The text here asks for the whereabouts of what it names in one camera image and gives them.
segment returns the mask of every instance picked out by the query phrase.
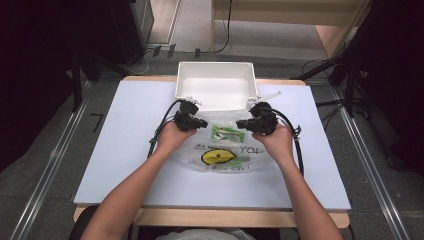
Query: metal rail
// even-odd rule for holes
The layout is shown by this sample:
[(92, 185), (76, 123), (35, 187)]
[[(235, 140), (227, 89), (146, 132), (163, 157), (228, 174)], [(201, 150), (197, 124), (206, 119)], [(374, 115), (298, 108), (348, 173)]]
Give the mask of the metal rail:
[(72, 113), (65, 127), (65, 130), (63, 131), (62, 136), (59, 139), (59, 142), (50, 154), (49, 162), (47, 163), (43, 175), (38, 181), (37, 186), (35, 187), (31, 197), (29, 198), (24, 208), (21, 218), (19, 219), (19, 222), (16, 225), (12, 236), (10, 237), (11, 240), (24, 240), (28, 236), (31, 226), (35, 220), (35, 217), (37, 216), (38, 211), (40, 210), (41, 205), (43, 204), (44, 198), (46, 197), (50, 185), (56, 175), (56, 172), (59, 169), (60, 163), (62, 162), (62, 158), (65, 155), (66, 149), (68, 148), (72, 136), (74, 135), (75, 129), (77, 128), (79, 121), (81, 120), (85, 107), (87, 106), (90, 93), (91, 84), (87, 81), (83, 89), (83, 96), (85, 96), (85, 98), (78, 110)]
[[(344, 98), (339, 88), (333, 87), (333, 94), (335, 99)], [(392, 230), (393, 237), (396, 240), (409, 240), (410, 238), (408, 232), (402, 222), (400, 214), (392, 198), (390, 197), (390, 194), (387, 191), (382, 178), (380, 177), (371, 154), (369, 153), (361, 133), (359, 132), (355, 119), (350, 118), (349, 114), (344, 108), (341, 110), (341, 114), (349, 131), (350, 137), (352, 138), (352, 141), (355, 145), (356, 151), (359, 154), (362, 165), (364, 166), (371, 187), (373, 188), (377, 200), (380, 204), (381, 210), (383, 211), (387, 223)]]

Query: white plastic bin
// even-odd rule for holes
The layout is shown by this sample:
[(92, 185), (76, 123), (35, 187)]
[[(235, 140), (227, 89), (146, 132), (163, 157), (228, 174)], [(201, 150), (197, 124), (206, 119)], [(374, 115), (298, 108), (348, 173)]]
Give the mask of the white plastic bin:
[(193, 97), (200, 111), (245, 109), (258, 95), (252, 63), (180, 62), (175, 97)]

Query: white table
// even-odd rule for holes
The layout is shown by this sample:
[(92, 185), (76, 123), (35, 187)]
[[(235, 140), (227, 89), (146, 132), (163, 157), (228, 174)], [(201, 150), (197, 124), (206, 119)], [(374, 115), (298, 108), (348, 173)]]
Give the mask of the white table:
[[(148, 141), (174, 100), (173, 81), (175, 77), (127, 77), (120, 83), (74, 200), (78, 204), (76, 218), (84, 207), (99, 204), (145, 160)], [(258, 84), (259, 94), (283, 92), (268, 102), (294, 125), (301, 125), (306, 181), (336, 224), (347, 227), (350, 205), (310, 88), (281, 85), (303, 84), (301, 81), (272, 83)], [(171, 157), (135, 222), (156, 226), (293, 227), (290, 210), (276, 165), (264, 172), (217, 174), (181, 167)]]

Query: wrist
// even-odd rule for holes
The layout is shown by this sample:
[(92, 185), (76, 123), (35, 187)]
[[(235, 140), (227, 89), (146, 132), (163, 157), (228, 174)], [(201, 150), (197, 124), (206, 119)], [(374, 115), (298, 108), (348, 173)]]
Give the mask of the wrist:
[(277, 158), (275, 161), (277, 162), (278, 166), (280, 166), (281, 170), (290, 170), (292, 168), (297, 169), (297, 165), (291, 156), (282, 156)]

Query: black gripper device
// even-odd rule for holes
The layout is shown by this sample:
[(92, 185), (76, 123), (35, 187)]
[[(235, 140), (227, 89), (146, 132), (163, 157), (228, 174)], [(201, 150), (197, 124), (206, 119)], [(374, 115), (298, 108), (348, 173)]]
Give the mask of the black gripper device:
[(260, 102), (250, 109), (253, 118), (236, 121), (239, 129), (246, 129), (251, 132), (257, 132), (270, 135), (277, 126), (277, 116), (272, 112), (271, 105), (267, 102)]
[(199, 108), (195, 104), (183, 101), (174, 116), (177, 127), (183, 132), (189, 129), (206, 128), (208, 126), (206, 121), (193, 117), (197, 111), (199, 111)]

